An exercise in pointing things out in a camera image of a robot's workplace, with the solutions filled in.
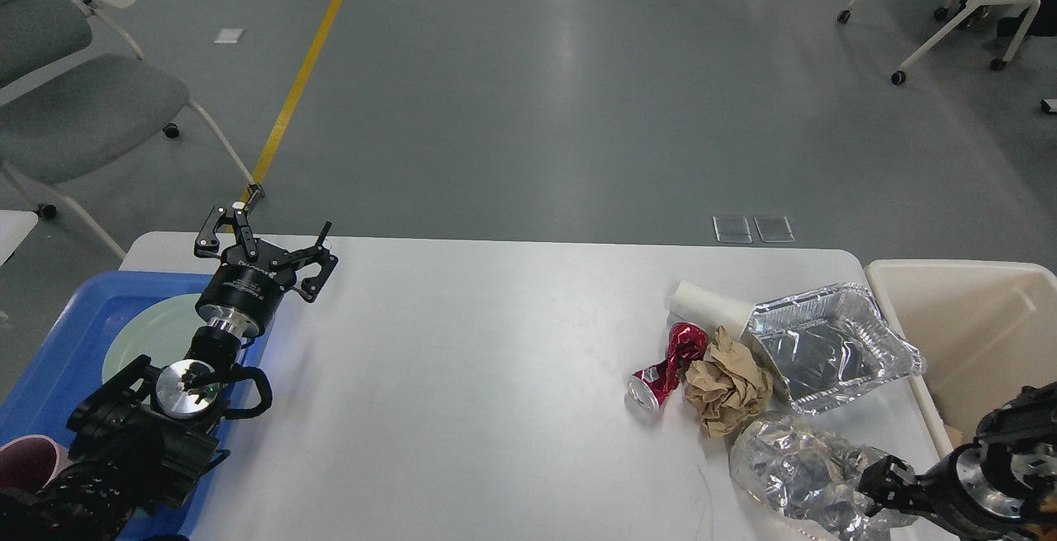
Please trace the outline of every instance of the gray floor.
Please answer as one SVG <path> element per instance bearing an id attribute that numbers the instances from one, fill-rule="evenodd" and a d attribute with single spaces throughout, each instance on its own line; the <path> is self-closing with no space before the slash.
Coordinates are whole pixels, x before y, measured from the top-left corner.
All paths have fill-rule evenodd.
<path id="1" fill-rule="evenodd" d="M 138 0 L 117 17 L 253 165 L 328 2 Z M 867 0 L 839 26 L 846 2 L 345 0 L 254 227 L 716 244 L 713 213 L 782 213 L 795 246 L 863 263 L 1057 269 L 1057 116 L 1038 109 L 1057 96 L 1057 40 L 989 71 L 993 11 L 895 87 L 943 0 Z M 211 43 L 221 26 L 244 26 L 242 43 Z M 96 34 L 56 66 L 123 51 Z M 209 132 L 178 120 L 179 143 L 155 137 L 66 184 L 126 246 L 194 231 L 239 194 Z M 20 205 L 0 184 L 0 207 Z M 0 397 L 79 282 L 116 266 L 66 213 L 0 267 Z"/>

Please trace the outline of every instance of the chair wheel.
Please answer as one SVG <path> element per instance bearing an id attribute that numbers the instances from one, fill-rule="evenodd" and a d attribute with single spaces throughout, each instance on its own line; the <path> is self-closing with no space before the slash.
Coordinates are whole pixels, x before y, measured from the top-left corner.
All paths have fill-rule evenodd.
<path id="1" fill-rule="evenodd" d="M 58 214 L 59 210 L 56 209 L 55 205 L 43 205 L 41 203 L 41 205 L 37 205 L 37 210 L 34 210 L 34 212 L 37 213 L 38 218 L 48 221 L 54 220 L 55 214 Z"/>

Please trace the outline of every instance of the crumpled brown paper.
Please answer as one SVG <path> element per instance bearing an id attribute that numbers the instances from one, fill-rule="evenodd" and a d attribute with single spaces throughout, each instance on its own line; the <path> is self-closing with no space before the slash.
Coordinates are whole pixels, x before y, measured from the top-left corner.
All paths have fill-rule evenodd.
<path id="1" fill-rule="evenodd" d="M 709 342 L 710 361 L 690 361 L 686 400 L 701 415 L 702 432 L 718 437 L 763 412 L 771 400 L 771 373 L 760 369 L 748 348 L 724 327 Z"/>

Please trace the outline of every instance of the white table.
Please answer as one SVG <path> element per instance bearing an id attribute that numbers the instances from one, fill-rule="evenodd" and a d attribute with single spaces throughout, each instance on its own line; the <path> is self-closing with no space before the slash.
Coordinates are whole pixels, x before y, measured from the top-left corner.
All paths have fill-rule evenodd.
<path id="1" fill-rule="evenodd" d="M 149 232 L 125 270 L 210 274 L 193 234 Z M 286 248 L 312 237 L 270 237 Z M 763 301 L 866 282 L 854 256 L 332 237 L 314 304 L 283 300 L 192 539 L 802 540 L 730 480 L 724 441 L 627 375 L 660 361 L 683 278 Z M 938 459 L 905 381 L 817 424 L 920 468 Z M 952 539 L 926 522 L 894 539 Z"/>
<path id="2" fill-rule="evenodd" d="M 37 225 L 37 213 L 30 210 L 0 210 L 0 265 L 15 254 Z"/>

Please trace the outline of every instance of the robotic arm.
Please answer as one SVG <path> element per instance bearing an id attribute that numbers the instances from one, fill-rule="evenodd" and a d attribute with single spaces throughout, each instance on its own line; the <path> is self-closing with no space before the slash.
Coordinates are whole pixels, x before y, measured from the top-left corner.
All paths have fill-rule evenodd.
<path id="1" fill-rule="evenodd" d="M 239 365 L 241 350 L 264 334 L 284 293 L 314 301 L 338 259 L 323 247 L 330 222 L 313 246 L 286 251 L 254 236 L 248 210 L 216 206 L 199 234 L 194 254 L 220 266 L 194 305 L 206 323 L 184 359 L 155 368 L 141 355 L 80 403 L 67 422 L 76 462 L 35 496 L 0 490 L 0 541 L 110 541 L 138 506 L 179 508 L 230 454 L 214 436 L 220 422 L 271 407 L 267 376 Z M 221 254 L 224 225 L 236 243 Z M 319 273 L 298 284 L 298 270 L 313 263 Z M 256 386 L 256 407 L 229 406 L 226 393 L 242 380 Z"/>
<path id="2" fill-rule="evenodd" d="M 874 501 L 873 514 L 919 515 L 963 540 L 1032 540 L 1039 527 L 1057 527 L 1057 514 L 1041 509 L 1057 490 L 1055 449 L 1057 383 L 1023 387 L 984 416 L 971 444 L 925 474 L 887 456 L 864 471 L 858 490 Z"/>

